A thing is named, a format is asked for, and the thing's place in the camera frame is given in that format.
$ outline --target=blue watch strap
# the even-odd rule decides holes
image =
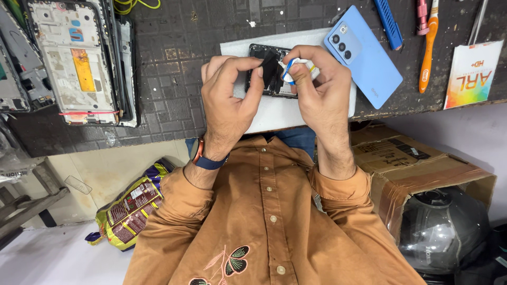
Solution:
[[[196,166],[199,166],[201,168],[207,169],[207,170],[215,170],[219,169],[229,158],[229,154],[222,159],[221,161],[212,161],[209,160],[203,156],[199,157],[199,160],[195,163]]]

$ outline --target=smartwatch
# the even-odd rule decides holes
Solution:
[[[204,149],[204,139],[203,137],[200,137],[194,142],[194,145],[192,146],[192,154],[194,154],[192,158],[192,163],[201,168],[207,170],[219,169],[229,158],[229,154],[227,154],[227,156],[221,161],[213,161],[207,159],[202,156],[203,149]]]

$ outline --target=orange-brown shirt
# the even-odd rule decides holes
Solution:
[[[161,189],[124,284],[425,284],[372,212],[368,174],[329,179],[276,137],[238,142],[212,190],[181,168]]]

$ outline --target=red wire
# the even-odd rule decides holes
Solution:
[[[95,114],[116,114],[120,111],[113,112],[68,112],[68,113],[58,113],[59,115],[95,115]]]

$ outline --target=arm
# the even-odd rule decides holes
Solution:
[[[203,157],[221,161],[250,127],[261,100],[264,82],[260,60],[213,57],[201,69],[206,112]],[[233,97],[238,71],[254,69],[245,99]],[[162,206],[148,217],[137,237],[123,284],[166,285],[208,215],[217,170],[189,162],[161,182]]]
[[[425,284],[397,249],[379,216],[372,212],[370,176],[354,164],[348,133],[350,70],[322,47],[296,46],[284,58],[311,59],[320,75],[311,81],[308,68],[288,71],[296,81],[299,108],[317,135],[319,163],[309,173],[322,209],[377,265],[392,284]]]

